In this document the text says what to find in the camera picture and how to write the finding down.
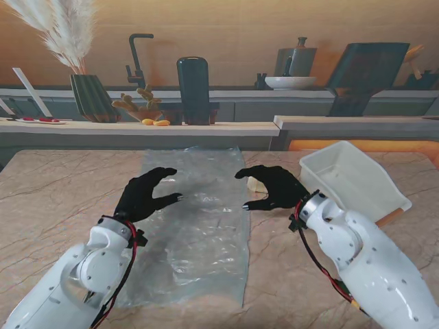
wooden utensil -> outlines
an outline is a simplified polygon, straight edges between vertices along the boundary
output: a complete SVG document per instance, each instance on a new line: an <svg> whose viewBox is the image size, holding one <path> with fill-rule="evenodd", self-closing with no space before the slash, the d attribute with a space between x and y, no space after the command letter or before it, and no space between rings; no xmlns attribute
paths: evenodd
<svg viewBox="0 0 439 329"><path fill-rule="evenodd" d="M423 52L423 50L424 50L424 45L413 47L405 54L404 57L404 63L410 64L413 70L413 74L417 80L422 78L422 74L420 73L418 67L416 66L414 59L419 57L419 55Z"/></svg>

black faucet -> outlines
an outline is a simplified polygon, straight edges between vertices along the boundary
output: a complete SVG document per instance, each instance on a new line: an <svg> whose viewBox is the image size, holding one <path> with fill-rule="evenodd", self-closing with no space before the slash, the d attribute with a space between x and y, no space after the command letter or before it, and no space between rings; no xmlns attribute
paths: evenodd
<svg viewBox="0 0 439 329"><path fill-rule="evenodd" d="M146 34L146 33L134 33L130 35L130 47L132 52L132 57L134 58L134 66L136 67L136 71L134 72L134 75L131 75L131 68L130 65L126 65L126 71L128 73L128 82L131 84L137 84L139 88L145 88L145 77L143 76L143 72L140 69L139 64L139 58L137 57L137 51L136 46L134 45L134 39L135 38L149 38L153 39L153 34Z"/></svg>

black glove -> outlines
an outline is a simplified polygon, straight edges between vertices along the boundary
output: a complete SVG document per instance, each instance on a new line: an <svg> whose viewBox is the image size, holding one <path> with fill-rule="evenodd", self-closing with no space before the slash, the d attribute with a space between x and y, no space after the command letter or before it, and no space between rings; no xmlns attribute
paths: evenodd
<svg viewBox="0 0 439 329"><path fill-rule="evenodd" d="M254 177L265 185L268 196L265 199L246 202L245 210L272 210L275 208L294 208L297 203L308 195L307 189L290 173L280 167L263 165L241 169L235 178Z"/></svg>
<svg viewBox="0 0 439 329"><path fill-rule="evenodd" d="M123 190L121 199L115 210L115 217L125 219L132 223L141 221L152 215L156 210L163 209L182 199L182 194L173 193L165 197L152 198L152 191L160 181L171 175L175 175L174 168L154 168L142 176L132 178Z"/></svg>

plastic bag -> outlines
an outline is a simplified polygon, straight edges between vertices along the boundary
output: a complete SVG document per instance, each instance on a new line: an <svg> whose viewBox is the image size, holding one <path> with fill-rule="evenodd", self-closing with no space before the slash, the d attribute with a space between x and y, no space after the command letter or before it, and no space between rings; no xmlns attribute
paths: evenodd
<svg viewBox="0 0 439 329"><path fill-rule="evenodd" d="M117 298L122 307L165 305L200 295L244 300L248 271L250 216L246 181L235 179L244 168L238 149L146 151L142 173L173 167L153 197L179 192L184 199L136 224L146 247Z"/></svg>

kitchen counter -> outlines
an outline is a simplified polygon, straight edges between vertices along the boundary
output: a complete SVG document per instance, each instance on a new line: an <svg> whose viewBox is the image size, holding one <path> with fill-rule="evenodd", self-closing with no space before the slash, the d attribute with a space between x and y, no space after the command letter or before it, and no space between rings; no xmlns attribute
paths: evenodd
<svg viewBox="0 0 439 329"><path fill-rule="evenodd" d="M422 117L275 116L281 129L270 150L283 151L295 139L439 141L439 120Z"/></svg>
<svg viewBox="0 0 439 329"><path fill-rule="evenodd" d="M278 136L273 122L218 122L215 125L145 126L139 122L93 123L66 121L64 125L24 123L0 119L0 133L124 136Z"/></svg>
<svg viewBox="0 0 439 329"><path fill-rule="evenodd" d="M40 97L52 99L74 99L72 90L37 90ZM160 98L164 103L179 103L181 96L179 90L153 90L154 96ZM120 94L130 95L135 100L143 101L141 96L135 91L108 91L113 99L120 98ZM0 96L8 97L29 97L25 89L0 89ZM385 90L377 93L372 98L437 98L439 90ZM285 101L291 98L299 99L334 99L327 90L210 90L209 97L211 102L249 102L249 101Z"/></svg>
<svg viewBox="0 0 439 329"><path fill-rule="evenodd" d="M281 165L298 175L301 152L244 152L247 166ZM414 261L439 302L439 171L422 154L371 154L413 206L384 228ZM0 324L42 275L114 209L141 169L142 151L21 151L0 173ZM241 308L220 296L170 306L114 310L103 329L377 329L312 263L290 210L251 214L250 265ZM316 235L312 250L332 273Z"/></svg>

